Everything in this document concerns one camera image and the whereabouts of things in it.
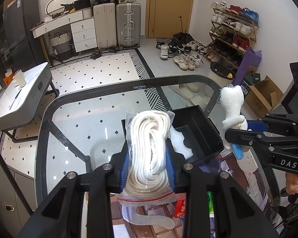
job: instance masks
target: purple bag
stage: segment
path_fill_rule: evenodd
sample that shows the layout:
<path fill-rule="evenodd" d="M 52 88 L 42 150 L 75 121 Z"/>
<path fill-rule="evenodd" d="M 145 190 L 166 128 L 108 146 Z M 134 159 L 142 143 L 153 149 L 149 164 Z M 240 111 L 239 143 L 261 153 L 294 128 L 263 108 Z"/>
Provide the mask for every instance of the purple bag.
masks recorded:
<path fill-rule="evenodd" d="M 235 80 L 233 81 L 233 85 L 241 85 L 249 66 L 258 67 L 260 62 L 261 50 L 255 52 L 251 47 L 249 47 L 243 57 L 241 65 L 238 67 L 237 73 L 235 75 Z"/>

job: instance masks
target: cup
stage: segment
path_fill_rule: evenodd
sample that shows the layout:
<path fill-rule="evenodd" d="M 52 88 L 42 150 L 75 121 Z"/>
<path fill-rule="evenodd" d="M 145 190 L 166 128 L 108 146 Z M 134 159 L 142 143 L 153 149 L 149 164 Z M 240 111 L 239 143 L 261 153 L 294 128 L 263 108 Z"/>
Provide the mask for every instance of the cup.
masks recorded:
<path fill-rule="evenodd" d="M 25 81 L 24 74 L 23 74 L 22 70 L 18 70 L 14 74 L 14 79 L 17 82 L 17 84 L 19 84 L 20 87 L 24 87 L 25 84 L 27 84 L 27 82 Z"/>

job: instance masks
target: gray refrigerator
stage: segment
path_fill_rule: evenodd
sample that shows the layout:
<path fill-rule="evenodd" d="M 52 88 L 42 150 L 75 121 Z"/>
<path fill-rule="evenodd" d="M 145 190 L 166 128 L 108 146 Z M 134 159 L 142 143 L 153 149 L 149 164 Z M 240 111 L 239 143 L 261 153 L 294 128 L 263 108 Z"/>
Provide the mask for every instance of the gray refrigerator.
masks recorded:
<path fill-rule="evenodd" d="M 30 31 L 39 22 L 38 0 L 17 0 L 3 13 L 11 56 L 17 69 L 23 72 L 46 62 L 40 40 Z"/>

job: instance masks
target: open black box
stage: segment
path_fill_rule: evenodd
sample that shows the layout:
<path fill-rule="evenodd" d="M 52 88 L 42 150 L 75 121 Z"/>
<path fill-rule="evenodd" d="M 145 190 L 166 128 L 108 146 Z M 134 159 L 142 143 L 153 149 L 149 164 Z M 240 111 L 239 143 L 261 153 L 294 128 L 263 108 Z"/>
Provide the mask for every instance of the open black box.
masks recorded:
<path fill-rule="evenodd" d="M 182 132 L 184 145 L 192 149 L 193 156 L 187 160 L 195 166 L 200 166 L 215 158 L 223 151 L 223 142 L 220 134 L 207 118 L 200 106 L 192 106 L 172 110 L 175 113 L 172 126 Z M 126 120 L 121 120 L 126 138 Z"/>

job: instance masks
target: blue gripper pad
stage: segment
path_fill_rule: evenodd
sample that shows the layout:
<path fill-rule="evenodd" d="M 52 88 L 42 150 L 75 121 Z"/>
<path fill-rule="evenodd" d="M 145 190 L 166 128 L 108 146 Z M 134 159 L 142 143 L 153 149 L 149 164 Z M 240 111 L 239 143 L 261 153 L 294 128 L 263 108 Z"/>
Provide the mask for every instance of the blue gripper pad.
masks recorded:
<path fill-rule="evenodd" d="M 166 146 L 165 150 L 165 157 L 166 157 L 166 164 L 165 168 L 167 169 L 167 174 L 168 174 L 168 179 L 169 179 L 169 186 L 171 187 L 172 191 L 174 192 L 175 190 L 175 173 L 174 173 L 174 167 L 172 164 L 170 152 L 168 149 L 168 146 Z"/>
<path fill-rule="evenodd" d="M 233 149 L 233 153 L 234 153 L 234 156 L 236 157 L 236 159 L 241 160 L 244 156 L 242 146 L 239 144 L 232 143 L 232 149 Z"/>
<path fill-rule="evenodd" d="M 126 153 L 126 157 L 120 172 L 119 187 L 121 191 L 126 187 L 128 172 L 129 172 L 129 151 Z"/>
<path fill-rule="evenodd" d="M 247 120 L 248 129 L 256 132 L 268 131 L 268 126 L 266 126 L 262 121 L 252 121 Z"/>

